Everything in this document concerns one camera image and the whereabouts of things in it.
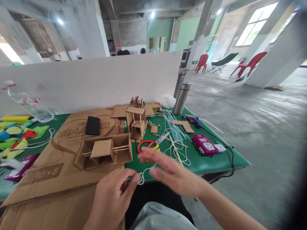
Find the plastic bottle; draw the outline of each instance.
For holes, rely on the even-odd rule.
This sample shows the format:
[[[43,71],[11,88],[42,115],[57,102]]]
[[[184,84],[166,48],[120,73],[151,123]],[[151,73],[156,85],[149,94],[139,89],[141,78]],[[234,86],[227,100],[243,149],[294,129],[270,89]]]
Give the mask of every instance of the plastic bottle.
[[[26,92],[22,85],[16,85],[13,81],[5,81],[8,85],[3,90],[8,90],[8,95],[27,110],[41,123],[46,123],[54,118],[54,114],[35,95]]]

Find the table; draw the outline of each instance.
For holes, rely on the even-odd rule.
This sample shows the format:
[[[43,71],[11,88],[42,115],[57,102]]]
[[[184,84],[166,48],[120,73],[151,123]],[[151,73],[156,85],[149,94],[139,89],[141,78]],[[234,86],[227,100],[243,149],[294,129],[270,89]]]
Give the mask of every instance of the table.
[[[191,111],[189,111],[187,108],[184,108],[183,114],[190,114],[194,115]],[[29,126],[29,128],[34,128],[36,126],[46,126],[49,125],[50,128],[54,128],[56,132],[60,129],[62,124],[65,122],[65,120],[68,118],[69,114],[64,114],[64,115],[57,115],[55,118],[45,124],[36,122],[35,124],[32,124]],[[183,120],[181,116],[176,116],[178,120]],[[161,135],[164,130],[165,130],[165,119],[162,117],[151,117],[149,118],[150,121],[152,121],[153,124],[155,125],[160,125],[161,128],[158,128],[158,135]],[[194,134],[189,134],[190,138],[193,137],[195,134],[204,134],[213,144],[216,144],[217,141],[216,139],[212,136],[215,135],[219,139],[223,140],[221,137],[219,137],[215,132],[213,132],[206,124],[202,123],[203,127],[210,133],[208,134],[206,131],[202,129],[196,129],[194,124],[191,123],[191,127],[195,131]],[[46,131],[44,135],[36,140],[29,141],[29,144],[33,143],[38,143],[44,140],[47,140],[50,137],[50,133]],[[148,126],[144,140],[156,140],[157,136],[153,135],[150,133],[150,126]],[[231,152],[230,150],[226,150],[223,153],[216,154],[212,158],[203,156],[199,150],[195,147],[193,143],[191,143],[188,139],[184,140],[183,143],[188,146],[187,148],[187,157],[191,161],[190,166],[186,166],[188,169],[193,171],[194,173],[198,175],[204,175],[203,177],[211,181],[212,179],[216,178],[219,175],[228,173],[232,170],[231,166]],[[126,163],[125,167],[126,168],[132,168],[136,170],[137,172],[141,173],[143,172],[146,168],[152,167],[154,164],[153,163],[143,163],[141,164],[140,161],[138,160],[137,157],[137,143],[132,144],[132,155],[133,155],[133,161]],[[171,142],[168,140],[164,140],[159,148],[161,152],[164,152],[167,148],[169,148],[171,145]],[[35,148],[35,149],[27,149],[24,152],[22,152],[19,156],[16,157],[18,161],[21,161],[24,157],[36,153],[41,153],[46,145]],[[251,165],[248,160],[246,160],[242,155],[240,155],[235,149],[232,150],[234,153],[234,166],[235,170],[244,168],[246,166]],[[8,195],[12,192],[12,190],[16,187],[17,184],[13,184],[11,181],[6,181],[3,180],[4,177],[9,173],[9,170],[3,169],[0,171],[0,200],[4,200],[8,197]],[[144,178],[146,181],[153,180],[153,178],[149,174],[149,170],[147,170],[144,174]]]

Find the blue glue gun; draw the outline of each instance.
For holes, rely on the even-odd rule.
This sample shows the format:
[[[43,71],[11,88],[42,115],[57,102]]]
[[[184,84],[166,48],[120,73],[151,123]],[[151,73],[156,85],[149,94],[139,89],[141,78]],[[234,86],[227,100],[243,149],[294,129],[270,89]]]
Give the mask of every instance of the blue glue gun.
[[[198,121],[199,117],[191,115],[182,115],[182,117],[187,120],[189,119],[190,122],[194,122],[196,128],[202,127],[201,123]]]

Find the red scissors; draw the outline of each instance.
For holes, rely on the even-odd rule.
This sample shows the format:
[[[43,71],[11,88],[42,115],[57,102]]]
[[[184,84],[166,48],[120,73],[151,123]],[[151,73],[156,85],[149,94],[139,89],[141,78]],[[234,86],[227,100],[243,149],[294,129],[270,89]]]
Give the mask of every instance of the red scissors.
[[[149,148],[150,146],[152,146],[153,144],[156,144],[156,146],[153,147],[153,149],[158,149],[158,148],[159,148],[159,144],[160,144],[162,141],[164,141],[164,139],[165,139],[169,134],[170,134],[170,132],[168,132],[167,134],[162,135],[162,136],[159,137],[156,141],[150,141],[150,140],[141,141],[141,142],[138,144],[138,148],[137,148],[138,153],[143,153],[143,152],[140,151],[140,146],[141,146],[141,144],[147,143],[147,142],[150,142],[150,144],[148,145],[148,148]]]

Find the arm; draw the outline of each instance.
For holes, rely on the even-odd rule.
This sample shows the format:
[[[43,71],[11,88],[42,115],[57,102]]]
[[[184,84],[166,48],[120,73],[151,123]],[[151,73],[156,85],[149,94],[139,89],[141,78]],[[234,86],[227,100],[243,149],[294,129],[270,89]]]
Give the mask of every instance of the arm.
[[[150,174],[155,179],[179,195],[198,197],[224,230],[266,229],[211,184],[182,167],[177,161],[156,149],[143,147],[142,151],[146,153],[138,155],[141,162],[155,162],[164,169],[156,167],[150,169]]]

